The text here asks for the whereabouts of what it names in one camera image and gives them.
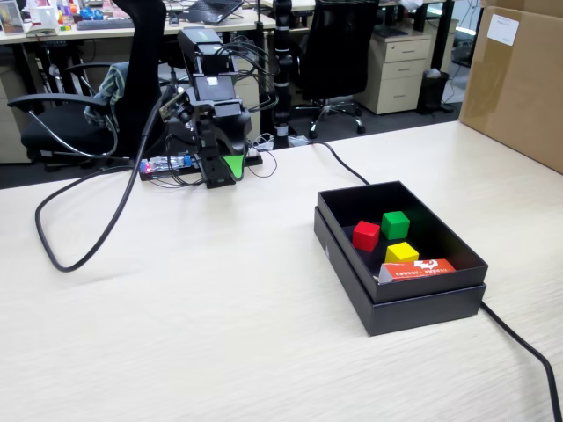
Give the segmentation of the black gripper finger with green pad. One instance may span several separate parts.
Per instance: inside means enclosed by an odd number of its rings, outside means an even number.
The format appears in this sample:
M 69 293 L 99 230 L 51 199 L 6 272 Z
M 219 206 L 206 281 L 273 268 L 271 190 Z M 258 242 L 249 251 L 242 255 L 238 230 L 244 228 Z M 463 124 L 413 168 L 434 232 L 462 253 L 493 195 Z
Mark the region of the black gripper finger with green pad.
M 235 181 L 240 181 L 244 177 L 245 168 L 245 155 L 229 155 L 222 156 L 227 169 L 229 170 L 231 177 Z

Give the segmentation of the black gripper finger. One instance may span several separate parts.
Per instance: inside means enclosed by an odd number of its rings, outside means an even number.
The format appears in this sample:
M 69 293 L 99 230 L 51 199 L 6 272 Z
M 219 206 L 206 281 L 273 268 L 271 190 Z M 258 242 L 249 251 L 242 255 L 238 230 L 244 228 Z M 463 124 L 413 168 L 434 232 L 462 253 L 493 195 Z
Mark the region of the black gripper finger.
M 211 130 L 203 128 L 200 146 L 201 174 L 208 189 L 235 185 L 229 166 L 219 153 L 219 146 Z

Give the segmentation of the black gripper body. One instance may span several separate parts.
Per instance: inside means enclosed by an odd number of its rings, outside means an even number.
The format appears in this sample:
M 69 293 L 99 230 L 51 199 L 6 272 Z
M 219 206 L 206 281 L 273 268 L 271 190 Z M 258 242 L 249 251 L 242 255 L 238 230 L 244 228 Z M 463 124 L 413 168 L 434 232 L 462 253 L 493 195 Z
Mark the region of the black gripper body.
M 240 99 L 191 100 L 173 98 L 165 103 L 165 122 L 169 134 L 199 152 L 201 131 L 209 129 L 216 137 L 219 151 L 226 155 L 244 155 L 251 116 Z

